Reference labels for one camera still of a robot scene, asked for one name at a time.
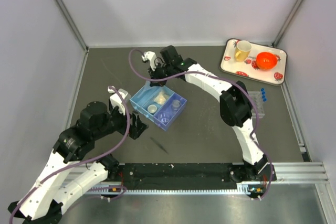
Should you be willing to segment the small white plastic cup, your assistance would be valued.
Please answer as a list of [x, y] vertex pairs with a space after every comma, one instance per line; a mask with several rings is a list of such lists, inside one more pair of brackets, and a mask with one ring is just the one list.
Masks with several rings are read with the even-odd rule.
[[157, 111], [157, 106], [155, 104], [151, 104], [147, 107], [147, 111], [151, 114], [155, 114]]

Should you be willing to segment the thin dark metal tweezers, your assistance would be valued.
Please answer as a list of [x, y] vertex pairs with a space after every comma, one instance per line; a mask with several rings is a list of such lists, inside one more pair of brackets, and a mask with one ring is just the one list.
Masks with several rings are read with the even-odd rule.
[[157, 140], [155, 140], [153, 137], [150, 137], [150, 140], [158, 147], [160, 148], [162, 151], [164, 151], [165, 153], [168, 154], [168, 151], [164, 148], [164, 146], [158, 142]]

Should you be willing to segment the clear glass beaker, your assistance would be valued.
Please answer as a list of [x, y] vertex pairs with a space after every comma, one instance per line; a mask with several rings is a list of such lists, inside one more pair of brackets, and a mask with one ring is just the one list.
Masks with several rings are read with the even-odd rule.
[[162, 125], [165, 125], [165, 126], [168, 125], [169, 121], [171, 120], [171, 117], [172, 117], [172, 115], [169, 112], [161, 112], [158, 115], [158, 119], [159, 119], [160, 123]]

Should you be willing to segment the bag of cotton balls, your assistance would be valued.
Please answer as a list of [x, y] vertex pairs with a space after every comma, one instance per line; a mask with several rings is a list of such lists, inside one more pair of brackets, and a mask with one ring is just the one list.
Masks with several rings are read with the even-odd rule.
[[163, 105], [168, 99], [170, 95], [167, 94], [164, 90], [158, 92], [157, 96], [154, 98], [154, 102], [158, 105]]

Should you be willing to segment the blue three-drawer organizer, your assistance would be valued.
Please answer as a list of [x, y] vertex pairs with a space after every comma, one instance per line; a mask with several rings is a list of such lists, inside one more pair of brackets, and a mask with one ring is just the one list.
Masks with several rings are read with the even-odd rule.
[[[154, 98], [161, 90], [164, 90], [167, 94], [170, 95], [170, 97], [163, 105], [158, 105], [154, 102]], [[171, 109], [172, 101], [175, 99], [180, 100], [181, 102], [181, 107], [176, 113], [174, 113]], [[136, 111], [144, 115], [147, 119], [155, 123], [161, 129], [167, 131], [171, 124], [184, 110], [187, 100], [166, 86], [150, 86], [150, 83], [147, 81], [145, 85], [140, 90], [138, 90], [135, 95], [131, 97], [130, 102]], [[147, 111], [147, 107], [151, 104], [155, 104], [158, 108], [155, 114], [151, 114]], [[167, 126], [162, 125], [158, 119], [158, 115], [161, 112], [169, 112], [172, 115], [171, 120], [169, 121]]]

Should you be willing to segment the clear test tube rack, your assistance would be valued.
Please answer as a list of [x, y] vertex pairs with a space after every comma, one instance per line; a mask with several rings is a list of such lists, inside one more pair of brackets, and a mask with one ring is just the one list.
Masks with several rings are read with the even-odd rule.
[[260, 119], [262, 119], [265, 116], [264, 112], [264, 102], [262, 99], [262, 92], [261, 91], [248, 91], [249, 96], [253, 99], [257, 110], [258, 110], [258, 116]]

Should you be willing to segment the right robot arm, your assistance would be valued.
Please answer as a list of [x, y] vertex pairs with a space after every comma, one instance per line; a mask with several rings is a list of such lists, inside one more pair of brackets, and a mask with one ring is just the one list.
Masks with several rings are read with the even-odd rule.
[[150, 63], [148, 73], [152, 79], [151, 84], [162, 86], [166, 84], [166, 78], [178, 77], [212, 95], [219, 102], [221, 119], [233, 128], [237, 136], [243, 153], [246, 176], [252, 180], [262, 176], [268, 160], [258, 145], [253, 128], [252, 99], [244, 83], [221, 80], [195, 60], [183, 59], [174, 46], [163, 48], [160, 54], [161, 59], [151, 51], [142, 55], [143, 62]]

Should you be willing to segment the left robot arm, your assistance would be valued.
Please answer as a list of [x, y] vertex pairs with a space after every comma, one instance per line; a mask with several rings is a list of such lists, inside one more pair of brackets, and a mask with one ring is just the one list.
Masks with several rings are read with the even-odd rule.
[[114, 132], [135, 140], [148, 128], [137, 112], [123, 113], [120, 108], [120, 105], [91, 102], [81, 111], [76, 124], [60, 134], [30, 192], [8, 206], [11, 219], [22, 218], [24, 223], [58, 223], [93, 186], [117, 178], [119, 162], [108, 154], [95, 158], [84, 173], [63, 184], [74, 166], [83, 164], [83, 158], [94, 149], [96, 140]]

